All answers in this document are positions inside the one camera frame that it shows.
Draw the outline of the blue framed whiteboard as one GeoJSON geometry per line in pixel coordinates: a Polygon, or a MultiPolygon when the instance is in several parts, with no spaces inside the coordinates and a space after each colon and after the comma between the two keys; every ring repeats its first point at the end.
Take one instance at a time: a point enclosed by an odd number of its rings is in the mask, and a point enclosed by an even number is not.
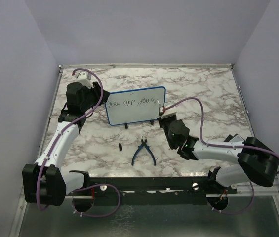
{"type": "Polygon", "coordinates": [[[159,105],[165,102],[164,86],[118,91],[110,93],[105,104],[109,125],[156,120],[159,117],[159,105]]]}

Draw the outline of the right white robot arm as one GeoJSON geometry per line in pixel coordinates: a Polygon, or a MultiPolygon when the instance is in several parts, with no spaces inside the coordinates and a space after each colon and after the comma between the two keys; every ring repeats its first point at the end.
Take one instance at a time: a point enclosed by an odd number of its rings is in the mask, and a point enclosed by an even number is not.
{"type": "Polygon", "coordinates": [[[273,185],[279,158],[258,139],[247,137],[243,140],[235,135],[229,141],[210,144],[190,136],[190,130],[176,116],[158,118],[158,121],[170,148],[183,159],[210,159],[231,164],[216,168],[209,174],[208,187],[213,193],[243,182],[253,182],[262,187],[273,185]]]}

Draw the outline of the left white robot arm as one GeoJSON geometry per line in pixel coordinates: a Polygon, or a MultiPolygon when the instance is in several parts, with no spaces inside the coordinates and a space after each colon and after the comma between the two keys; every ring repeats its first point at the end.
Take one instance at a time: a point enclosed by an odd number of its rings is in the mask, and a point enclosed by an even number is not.
{"type": "Polygon", "coordinates": [[[89,192],[90,182],[86,179],[86,171],[72,170],[62,174],[61,168],[87,115],[92,114],[99,105],[105,104],[109,95],[98,82],[88,86],[79,81],[67,85],[67,101],[58,117],[54,136],[34,164],[26,164],[22,170],[27,203],[60,206],[65,196],[72,191],[80,195],[89,192]]]}

